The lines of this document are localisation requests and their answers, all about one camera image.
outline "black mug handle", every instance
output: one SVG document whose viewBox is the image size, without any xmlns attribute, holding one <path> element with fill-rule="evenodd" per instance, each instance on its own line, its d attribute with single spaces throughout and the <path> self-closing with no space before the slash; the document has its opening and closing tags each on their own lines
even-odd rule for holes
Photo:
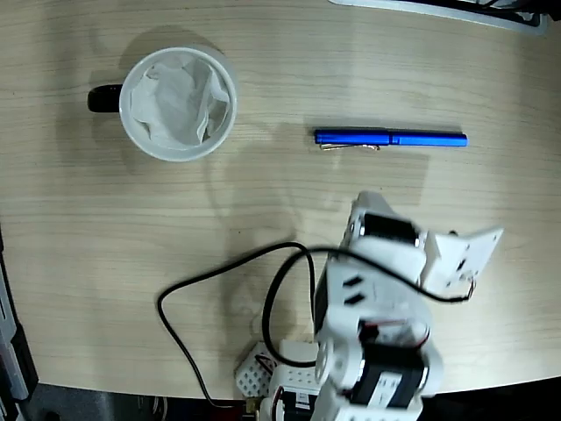
<svg viewBox="0 0 561 421">
<path fill-rule="evenodd" d="M 103 85 L 88 93 L 88 109 L 93 112 L 119 112 L 119 95 L 123 85 Z"/>
</svg>

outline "white tissue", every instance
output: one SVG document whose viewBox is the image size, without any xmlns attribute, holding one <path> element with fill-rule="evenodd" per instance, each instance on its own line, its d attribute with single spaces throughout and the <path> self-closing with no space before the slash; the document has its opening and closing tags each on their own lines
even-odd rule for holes
<svg viewBox="0 0 561 421">
<path fill-rule="evenodd" d="M 223 123 L 230 108 L 224 81 L 206 61 L 182 54 L 145 71 L 131 92 L 131 114 L 150 140 L 163 147 L 200 145 Z"/>
</svg>

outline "white mug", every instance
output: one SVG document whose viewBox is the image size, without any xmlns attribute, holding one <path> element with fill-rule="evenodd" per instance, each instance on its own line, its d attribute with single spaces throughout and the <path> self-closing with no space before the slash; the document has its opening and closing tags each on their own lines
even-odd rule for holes
<svg viewBox="0 0 561 421">
<path fill-rule="evenodd" d="M 230 96 L 230 108 L 220 127 L 201 145 L 170 149 L 150 140 L 147 129 L 131 115 L 131 92 L 145 71 L 169 54 L 188 53 L 207 61 L 223 78 Z M 230 134 L 238 113 L 238 81 L 232 65 L 223 54 L 207 46 L 173 46 L 147 55 L 124 79 L 122 85 L 103 85 L 88 93 L 88 108 L 93 112 L 118 112 L 126 134 L 144 152 L 163 161 L 185 162 L 208 155 Z"/>
</svg>

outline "red wire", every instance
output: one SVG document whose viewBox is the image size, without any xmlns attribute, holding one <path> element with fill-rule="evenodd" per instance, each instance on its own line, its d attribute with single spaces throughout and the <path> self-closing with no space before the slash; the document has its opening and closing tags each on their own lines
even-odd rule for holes
<svg viewBox="0 0 561 421">
<path fill-rule="evenodd" d="M 277 393 L 274 394 L 273 406 L 271 407 L 271 421 L 277 421 L 277 404 L 279 403 L 279 399 L 281 399 L 282 392 L 284 392 L 284 388 L 280 386 L 277 389 Z"/>
</svg>

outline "gray object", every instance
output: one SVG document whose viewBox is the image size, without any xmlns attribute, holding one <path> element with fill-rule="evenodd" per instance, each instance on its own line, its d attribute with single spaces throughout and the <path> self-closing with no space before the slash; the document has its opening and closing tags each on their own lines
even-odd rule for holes
<svg viewBox="0 0 561 421">
<path fill-rule="evenodd" d="M 348 6 L 362 6 L 371 7 L 375 9 L 386 9 L 391 11 L 410 11 L 414 13 L 421 13 L 423 15 L 439 16 L 441 18 L 453 18 L 473 22 L 476 24 L 483 24 L 495 26 L 498 28 L 509 29 L 512 31 L 526 32 L 533 35 L 542 35 L 545 33 L 548 24 L 548 17 L 546 15 L 534 15 L 532 13 L 518 13 L 525 23 L 515 22 L 514 20 L 498 18 L 486 14 L 459 11 L 448 7 L 433 6 L 430 4 L 418 3 L 415 1 L 405 0 L 330 0 L 334 4 L 343 4 Z M 468 0 L 467 3 L 472 4 L 485 4 L 486 1 L 473 1 Z M 513 0 L 500 0 L 494 7 L 514 7 L 518 1 Z"/>
</svg>

